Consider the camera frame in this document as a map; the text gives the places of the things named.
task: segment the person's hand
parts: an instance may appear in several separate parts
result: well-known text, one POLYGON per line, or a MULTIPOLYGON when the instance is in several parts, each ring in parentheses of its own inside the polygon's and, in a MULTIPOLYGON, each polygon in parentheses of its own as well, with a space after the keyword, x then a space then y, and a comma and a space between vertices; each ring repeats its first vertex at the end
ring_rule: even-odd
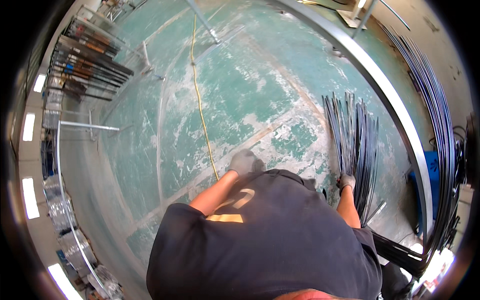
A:
POLYGON ((254 161, 255 155, 253 152, 248 149, 242 149, 232 157, 228 171, 233 170, 237 172, 239 176, 253 172, 254 161))
POLYGON ((340 196, 342 196, 343 188, 346 187, 347 185, 349 185, 353 191, 353 188, 355 187, 355 177, 342 172, 340 173, 340 178, 336 180, 336 186, 340 189, 339 191, 340 196))

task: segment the yellow extension cord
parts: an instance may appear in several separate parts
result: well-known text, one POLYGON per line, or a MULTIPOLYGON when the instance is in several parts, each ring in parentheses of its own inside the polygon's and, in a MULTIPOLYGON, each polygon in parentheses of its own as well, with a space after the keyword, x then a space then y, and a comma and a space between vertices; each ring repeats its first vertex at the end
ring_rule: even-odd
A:
POLYGON ((218 174, 216 172, 215 163, 213 162, 212 149, 210 148, 210 141, 208 140, 207 127, 205 126, 204 114, 202 113, 202 98, 200 97, 200 92, 198 91, 198 85, 197 85, 197 68, 193 63, 193 45, 195 45, 196 27, 197 27, 197 15, 195 15, 195 18, 193 19, 192 48, 190 49, 190 58, 192 59, 192 67, 193 67, 193 82, 195 83, 195 90, 197 91, 198 109, 200 110, 202 125, 204 126, 205 139, 207 140, 208 153, 210 154, 210 161, 212 162, 213 172, 215 173, 216 180, 218 181, 218 174))

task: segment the fluorescent ceiling light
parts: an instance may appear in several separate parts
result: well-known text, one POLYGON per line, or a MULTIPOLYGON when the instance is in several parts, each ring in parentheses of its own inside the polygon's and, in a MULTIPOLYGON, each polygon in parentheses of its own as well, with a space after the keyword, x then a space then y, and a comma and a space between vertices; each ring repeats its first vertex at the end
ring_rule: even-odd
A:
POLYGON ((47 76, 44 75, 44 74, 39 74, 38 77, 36 78, 36 81, 35 81, 35 86, 33 87, 33 91, 34 92, 41 92, 42 91, 42 88, 43 88, 43 83, 45 82, 45 78, 47 76))
POLYGON ((48 271, 68 300, 82 300, 75 288, 72 286, 59 264, 48 267, 48 271))
POLYGON ((25 117, 25 125, 24 125, 24 141, 32 141, 33 139, 33 125, 35 123, 35 114, 34 113, 27 113, 25 117))
POLYGON ((38 218, 38 206, 36 205, 35 190, 33 188, 33 178, 23 178, 24 200, 27 208, 27 216, 29 219, 38 218))

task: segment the concrete floor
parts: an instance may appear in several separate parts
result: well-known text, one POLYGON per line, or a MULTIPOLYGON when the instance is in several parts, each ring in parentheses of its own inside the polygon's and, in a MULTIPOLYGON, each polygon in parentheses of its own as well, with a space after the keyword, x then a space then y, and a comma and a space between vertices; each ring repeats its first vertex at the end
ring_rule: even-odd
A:
MULTIPOLYGON (((372 210, 385 209, 371 227, 404 245, 416 240, 415 194, 406 183, 405 146, 371 87, 331 44, 289 14, 262 1, 201 1, 200 7, 222 36, 245 29, 197 66, 198 85, 214 161, 222 175, 232 155, 249 148, 268 168, 289 169, 315 178, 328 202, 338 202, 335 149, 322 95, 345 91, 363 98, 380 122, 380 163, 372 210)), ((313 7, 345 31, 337 13, 313 7)), ((131 299, 146 299, 144 277, 153 240, 171 203, 191 201, 215 182, 203 134, 190 64, 193 12, 183 0, 149 0, 118 19, 134 47, 142 40, 154 71, 141 75, 131 55, 117 60, 135 77, 114 101, 86 101, 97 123, 122 128, 100 132, 97 142, 83 133, 65 134, 64 177, 79 224, 98 259, 125 286, 131 299), (165 75, 160 81, 153 74, 165 75)), ((374 20, 357 42, 392 82, 419 133, 424 149, 432 130, 428 114, 399 55, 374 20)), ((212 43, 197 22, 194 56, 212 43)))

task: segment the green painted floor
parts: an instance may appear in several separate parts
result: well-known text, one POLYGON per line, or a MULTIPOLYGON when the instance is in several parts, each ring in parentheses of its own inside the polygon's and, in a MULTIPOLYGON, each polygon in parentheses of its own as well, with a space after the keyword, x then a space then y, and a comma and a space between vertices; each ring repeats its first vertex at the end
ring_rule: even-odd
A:
MULTIPOLYGON (((329 204, 336 207, 338 165, 321 96, 335 92, 343 97, 349 91, 363 98, 380 122, 381 156, 372 210, 381 201, 387 206, 371 227, 396 241, 408 235, 415 226, 416 208, 411 185, 404 178, 409 169, 407 152, 386 109, 355 67, 333 55, 331 44, 312 29, 262 1, 209 0, 199 5, 220 36, 245 25, 197 66, 205 123, 219 174, 225 173, 235 152, 249 148, 268 168, 285 168, 315 178, 318 190, 325 188, 329 204)), ((335 11, 314 9, 352 32, 335 11)), ((120 54, 117 59, 136 75, 118 98, 95 110, 100 123, 122 128, 117 134, 102 132, 97 143, 97 152, 109 169, 100 177, 112 176, 108 191, 98 201, 107 227, 115 229, 115 243, 126 257, 118 263, 135 266, 132 269, 137 274, 132 276, 139 289, 144 284, 138 283, 138 278, 146 273, 152 243, 168 205, 188 203, 215 182, 190 64, 193 16, 184 0, 148 0, 119 18, 117 24, 130 35, 132 46, 146 40, 155 69, 141 75, 138 59, 120 54), (158 80, 154 73, 166 80, 158 80)), ((199 25, 197 22, 194 56, 212 44, 199 25)), ((403 62, 374 20, 369 20, 367 27, 357 42, 389 78, 427 146, 432 135, 430 121, 403 62)), ((95 238, 90 238, 95 250, 95 238)), ((412 242, 413 235, 402 240, 403 244, 412 242)), ((121 282, 129 280, 125 274, 119 277, 121 282)), ((131 283, 123 284, 128 288, 131 283)), ((135 293, 131 297, 142 298, 135 293)))

